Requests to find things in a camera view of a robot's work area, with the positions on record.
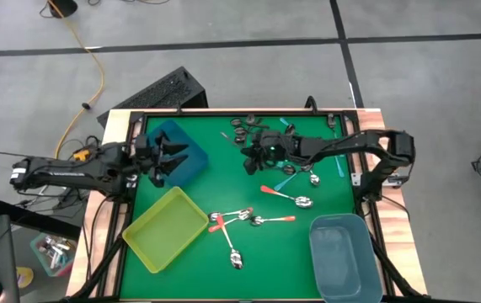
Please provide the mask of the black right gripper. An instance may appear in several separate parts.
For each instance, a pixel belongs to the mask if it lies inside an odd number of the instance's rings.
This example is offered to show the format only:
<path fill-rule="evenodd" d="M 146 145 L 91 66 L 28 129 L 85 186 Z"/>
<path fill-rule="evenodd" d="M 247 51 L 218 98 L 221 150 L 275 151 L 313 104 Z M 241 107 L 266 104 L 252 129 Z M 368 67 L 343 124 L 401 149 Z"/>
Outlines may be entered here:
<path fill-rule="evenodd" d="M 292 137 L 279 131 L 256 132 L 251 137 L 251 145 L 241 149 L 241 153 L 248 157 L 244 161 L 248 175 L 254 175 L 265 167 L 275 167 L 278 162 L 298 162 L 293 152 Z"/>

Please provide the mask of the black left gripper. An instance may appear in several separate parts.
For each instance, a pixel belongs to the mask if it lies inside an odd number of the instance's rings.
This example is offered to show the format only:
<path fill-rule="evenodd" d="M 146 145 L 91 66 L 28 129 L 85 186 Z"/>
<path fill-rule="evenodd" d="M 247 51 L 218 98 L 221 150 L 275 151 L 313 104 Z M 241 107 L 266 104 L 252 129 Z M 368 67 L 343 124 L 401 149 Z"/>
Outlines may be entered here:
<path fill-rule="evenodd" d="M 158 143 L 155 143 L 146 134 L 140 134 L 134 140 L 133 164 L 138 173 L 149 174 L 151 183 L 162 188 L 165 178 L 169 176 L 188 156 L 181 155 L 158 160 L 160 150 L 163 154 L 177 154 L 188 147 L 187 144 L 172 142 L 167 134 L 161 130 L 158 135 Z"/>

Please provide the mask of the blue plastic bin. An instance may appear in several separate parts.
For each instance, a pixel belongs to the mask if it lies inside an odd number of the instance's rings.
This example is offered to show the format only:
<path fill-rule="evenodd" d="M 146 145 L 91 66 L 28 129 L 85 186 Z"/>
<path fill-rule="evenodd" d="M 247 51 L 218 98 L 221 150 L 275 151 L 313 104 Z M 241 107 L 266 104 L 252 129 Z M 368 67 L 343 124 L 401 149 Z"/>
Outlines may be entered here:
<path fill-rule="evenodd" d="M 185 144 L 187 147 L 175 154 L 176 157 L 186 155 L 187 158 L 169 175 L 163 174 L 168 186 L 184 187 L 191 183 L 208 166 L 208 155 L 187 132 L 186 127 L 173 119 L 158 119 L 147 121 L 147 137 L 151 147 L 157 145 L 156 138 L 163 131 L 174 144 Z"/>

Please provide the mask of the yellow-green plastic tray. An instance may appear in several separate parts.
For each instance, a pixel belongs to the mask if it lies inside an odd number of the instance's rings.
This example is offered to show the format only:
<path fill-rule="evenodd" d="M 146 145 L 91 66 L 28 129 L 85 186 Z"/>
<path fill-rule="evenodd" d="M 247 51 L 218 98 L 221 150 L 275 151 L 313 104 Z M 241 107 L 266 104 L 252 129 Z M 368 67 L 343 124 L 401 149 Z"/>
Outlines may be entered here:
<path fill-rule="evenodd" d="M 122 238 L 147 270 L 167 268 L 208 226 L 207 215 L 179 187 L 134 220 Z"/>

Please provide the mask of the grey-blue plastic bin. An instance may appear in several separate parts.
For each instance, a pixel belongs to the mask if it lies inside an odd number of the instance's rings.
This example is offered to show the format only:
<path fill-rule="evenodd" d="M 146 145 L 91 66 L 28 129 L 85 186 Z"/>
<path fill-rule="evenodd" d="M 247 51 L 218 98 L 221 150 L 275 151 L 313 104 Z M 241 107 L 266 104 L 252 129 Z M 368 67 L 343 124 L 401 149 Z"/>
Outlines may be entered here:
<path fill-rule="evenodd" d="M 311 224 L 313 272 L 325 303 L 380 303 L 383 295 L 370 233 L 354 214 L 321 215 Z"/>

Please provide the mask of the silver metal spoon centre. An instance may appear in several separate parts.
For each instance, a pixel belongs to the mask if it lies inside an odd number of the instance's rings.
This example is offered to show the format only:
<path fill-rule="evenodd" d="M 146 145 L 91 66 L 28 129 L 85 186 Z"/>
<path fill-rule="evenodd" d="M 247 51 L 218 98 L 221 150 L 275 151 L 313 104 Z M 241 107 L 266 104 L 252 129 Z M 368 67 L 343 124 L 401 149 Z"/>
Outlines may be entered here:
<path fill-rule="evenodd" d="M 253 214 L 253 211 L 254 209 L 252 207 L 248 207 L 248 208 L 245 208 L 245 209 L 241 209 L 241 210 L 236 210 L 236 211 L 231 211 L 231 212 L 225 212 L 225 213 L 220 213 L 220 212 L 211 212 L 210 214 L 208 214 L 208 218 L 211 222 L 216 222 L 217 221 L 217 217 L 219 215 L 222 215 L 222 216 L 227 216 L 227 215 L 236 215 L 238 217 L 239 220 L 242 220 L 242 221 L 245 221 L 247 219 L 249 219 L 252 214 Z"/>

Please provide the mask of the green table mat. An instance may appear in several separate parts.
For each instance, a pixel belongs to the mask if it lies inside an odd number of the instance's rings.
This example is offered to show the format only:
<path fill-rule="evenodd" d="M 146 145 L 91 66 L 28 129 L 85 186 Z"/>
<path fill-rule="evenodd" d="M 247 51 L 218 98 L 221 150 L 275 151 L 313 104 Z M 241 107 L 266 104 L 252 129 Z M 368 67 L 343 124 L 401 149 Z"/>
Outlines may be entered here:
<path fill-rule="evenodd" d="M 315 164 L 320 185 L 311 185 L 308 173 L 299 173 L 279 192 L 306 196 L 313 207 L 302 209 L 277 195 L 263 193 L 288 178 L 278 170 L 248 175 L 244 156 L 220 132 L 233 138 L 230 118 L 184 117 L 181 126 L 207 153 L 207 168 L 184 192 L 206 213 L 231 212 L 252 207 L 253 216 L 295 221 L 272 221 L 252 226 L 250 218 L 227 224 L 227 232 L 243 257 L 243 268 L 230 262 L 231 249 L 222 231 L 201 233 L 165 270 L 152 274 L 133 252 L 126 254 L 120 287 L 124 300 L 135 299 L 316 299 L 309 229 L 321 215 L 350 213 L 354 208 L 347 159 L 340 178 L 335 157 Z"/>

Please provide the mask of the black gantry strut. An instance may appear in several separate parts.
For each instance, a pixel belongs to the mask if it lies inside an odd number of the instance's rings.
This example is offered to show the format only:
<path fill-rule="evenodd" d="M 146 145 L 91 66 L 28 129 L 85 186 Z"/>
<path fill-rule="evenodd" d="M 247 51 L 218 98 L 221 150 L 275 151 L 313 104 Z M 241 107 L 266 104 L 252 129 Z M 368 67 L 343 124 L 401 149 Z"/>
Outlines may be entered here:
<path fill-rule="evenodd" d="M 103 300 L 120 296 L 127 245 L 121 233 L 131 223 L 133 206 L 92 192 L 83 216 L 66 296 Z"/>
<path fill-rule="evenodd" d="M 386 272 L 389 279 L 395 283 L 398 289 L 405 297 L 421 297 L 422 294 L 416 291 L 409 282 L 401 275 L 391 260 L 387 257 L 385 251 L 377 243 L 377 239 L 370 233 L 371 245 L 373 251 L 382 266 L 382 271 Z"/>

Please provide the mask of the black side table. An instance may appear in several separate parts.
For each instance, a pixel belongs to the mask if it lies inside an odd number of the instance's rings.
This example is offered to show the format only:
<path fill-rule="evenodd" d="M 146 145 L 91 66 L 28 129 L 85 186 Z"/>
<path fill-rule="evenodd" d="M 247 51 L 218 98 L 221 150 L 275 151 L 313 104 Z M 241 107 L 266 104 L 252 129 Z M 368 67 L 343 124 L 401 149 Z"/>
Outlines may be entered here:
<path fill-rule="evenodd" d="M 51 235 L 77 240 L 81 228 L 65 221 L 53 218 L 51 215 L 41 215 L 25 210 L 0 200 L 0 215 L 7 215 L 17 226 L 37 230 Z"/>

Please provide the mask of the teal box of small parts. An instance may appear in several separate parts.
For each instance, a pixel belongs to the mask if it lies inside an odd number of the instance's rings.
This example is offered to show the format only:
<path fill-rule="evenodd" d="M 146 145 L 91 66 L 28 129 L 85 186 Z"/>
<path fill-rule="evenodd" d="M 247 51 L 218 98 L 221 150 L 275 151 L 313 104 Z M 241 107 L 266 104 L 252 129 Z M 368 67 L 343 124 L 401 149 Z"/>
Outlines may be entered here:
<path fill-rule="evenodd" d="M 48 276 L 60 277 L 71 272 L 76 253 L 74 241 L 41 233 L 29 245 Z"/>

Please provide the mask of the black round stand base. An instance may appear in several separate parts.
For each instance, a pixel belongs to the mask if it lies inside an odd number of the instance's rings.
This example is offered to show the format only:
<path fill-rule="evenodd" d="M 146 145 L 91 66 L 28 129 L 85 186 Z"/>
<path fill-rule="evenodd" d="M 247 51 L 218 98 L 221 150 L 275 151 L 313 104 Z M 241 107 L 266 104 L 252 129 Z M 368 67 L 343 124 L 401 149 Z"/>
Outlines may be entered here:
<path fill-rule="evenodd" d="M 50 9 L 51 16 L 56 19 L 69 17 L 78 9 L 75 0 L 47 0 L 47 6 Z"/>

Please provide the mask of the yellow disc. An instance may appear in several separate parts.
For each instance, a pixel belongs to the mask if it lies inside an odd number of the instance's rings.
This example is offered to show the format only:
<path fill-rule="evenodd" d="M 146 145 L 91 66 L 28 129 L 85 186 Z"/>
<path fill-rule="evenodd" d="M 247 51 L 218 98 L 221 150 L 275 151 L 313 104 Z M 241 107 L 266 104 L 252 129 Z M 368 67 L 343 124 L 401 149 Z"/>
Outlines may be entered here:
<path fill-rule="evenodd" d="M 16 268 L 17 282 L 20 289 L 27 288 L 34 279 L 34 271 L 29 267 Z"/>

